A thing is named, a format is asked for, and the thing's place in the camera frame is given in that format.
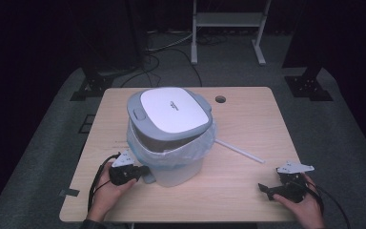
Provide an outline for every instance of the white lid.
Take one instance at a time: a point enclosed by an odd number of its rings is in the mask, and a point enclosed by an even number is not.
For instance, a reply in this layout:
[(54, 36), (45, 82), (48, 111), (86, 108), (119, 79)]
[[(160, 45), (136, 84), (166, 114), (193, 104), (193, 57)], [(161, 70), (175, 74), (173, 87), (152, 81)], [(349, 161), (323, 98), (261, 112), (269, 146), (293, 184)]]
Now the white lid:
[(160, 88), (141, 94), (148, 118), (161, 131), (183, 133), (209, 122), (202, 107), (181, 88)]

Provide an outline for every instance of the plastic bag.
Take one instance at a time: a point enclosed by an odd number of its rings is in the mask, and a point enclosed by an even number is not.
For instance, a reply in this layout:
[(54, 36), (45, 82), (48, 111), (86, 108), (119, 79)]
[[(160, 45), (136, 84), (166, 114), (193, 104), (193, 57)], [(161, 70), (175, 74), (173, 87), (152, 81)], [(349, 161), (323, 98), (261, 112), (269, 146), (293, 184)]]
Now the plastic bag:
[(206, 156), (213, 147), (215, 136), (216, 124), (213, 122), (210, 128), (201, 136), (179, 148), (164, 153), (152, 152), (138, 140), (130, 121), (127, 131), (127, 142), (137, 160), (143, 165), (153, 169), (173, 170)]

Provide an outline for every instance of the human hand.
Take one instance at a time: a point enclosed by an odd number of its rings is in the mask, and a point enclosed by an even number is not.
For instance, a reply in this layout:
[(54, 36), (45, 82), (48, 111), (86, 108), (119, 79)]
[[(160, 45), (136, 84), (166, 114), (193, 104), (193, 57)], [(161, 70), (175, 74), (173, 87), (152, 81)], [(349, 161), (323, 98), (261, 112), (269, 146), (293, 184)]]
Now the human hand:
[[(315, 184), (311, 178), (305, 174), (303, 174), (303, 176), (308, 182), (308, 187), (312, 191), (316, 192)], [(274, 194), (273, 198), (292, 211), (298, 222), (305, 229), (325, 227), (322, 213), (320, 212), (320, 206), (311, 194), (307, 193), (305, 198), (299, 203), (294, 203), (279, 194)]]
[(86, 219), (102, 222), (106, 214), (112, 209), (121, 196), (136, 183), (136, 179), (132, 179), (120, 186), (112, 184), (109, 176), (109, 169), (111, 166), (112, 163), (109, 162), (103, 169), (99, 182), (96, 185), (96, 192), (94, 193), (91, 210), (88, 212)]

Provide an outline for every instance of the gray carpet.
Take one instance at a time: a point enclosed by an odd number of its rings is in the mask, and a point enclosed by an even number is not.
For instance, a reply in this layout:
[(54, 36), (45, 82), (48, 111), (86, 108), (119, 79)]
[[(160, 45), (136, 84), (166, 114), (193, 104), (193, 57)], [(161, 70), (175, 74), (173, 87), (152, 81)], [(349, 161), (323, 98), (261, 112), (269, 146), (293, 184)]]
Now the gray carpet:
[[(153, 35), (151, 44), (159, 47), (176, 39), (175, 35)], [(341, 204), (352, 228), (366, 228), (366, 139), (336, 81), (325, 70), (320, 72), (318, 81), (334, 101), (293, 98), (284, 76), (301, 74), (304, 69), (281, 69), (290, 41), (290, 36), (264, 36), (261, 48), (267, 65), (260, 67), (250, 37), (229, 36), (226, 42), (216, 46), (199, 46), (195, 68), (203, 87), (271, 88), (301, 161), (315, 166), (315, 171), (310, 173), (315, 183)], [(190, 45), (173, 48), (190, 56)], [(134, 77), (125, 87), (200, 86), (190, 62), (181, 52), (164, 51), (154, 55), (160, 60), (158, 68)], [(155, 64), (154, 58), (147, 57), (145, 69)], [(116, 78), (113, 86), (120, 87), (131, 76), (134, 73)], [(0, 197), (0, 228), (79, 227), (78, 223), (62, 222), (58, 216), (64, 201), (59, 193), (69, 187), (87, 138), (86, 134), (78, 133), (79, 128), (86, 115), (96, 113), (100, 103), (99, 97), (70, 101), (83, 79), (80, 69), (70, 75), (35, 132)], [(327, 196), (324, 203), (327, 226), (346, 228), (343, 217)], [(259, 222), (257, 226), (300, 228), (296, 222)]]

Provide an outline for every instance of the table surface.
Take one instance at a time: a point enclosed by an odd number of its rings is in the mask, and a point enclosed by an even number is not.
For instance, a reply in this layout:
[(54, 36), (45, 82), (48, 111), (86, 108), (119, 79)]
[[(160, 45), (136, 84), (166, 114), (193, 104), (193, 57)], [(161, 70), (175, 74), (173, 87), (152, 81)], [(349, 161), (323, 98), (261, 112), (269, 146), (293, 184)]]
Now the table surface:
[[(295, 220), (275, 201), (268, 201), (257, 183), (280, 186), (275, 168), (299, 162), (294, 144), (269, 88), (187, 88), (212, 106), (216, 137), (264, 160), (261, 164), (215, 143), (201, 171), (175, 187), (140, 179), (106, 217), (119, 222), (257, 222)], [(143, 88), (106, 90), (71, 182), (77, 197), (66, 196), (63, 221), (83, 221), (89, 190), (98, 166), (129, 149), (127, 100)], [(215, 101), (224, 96), (225, 103)]]

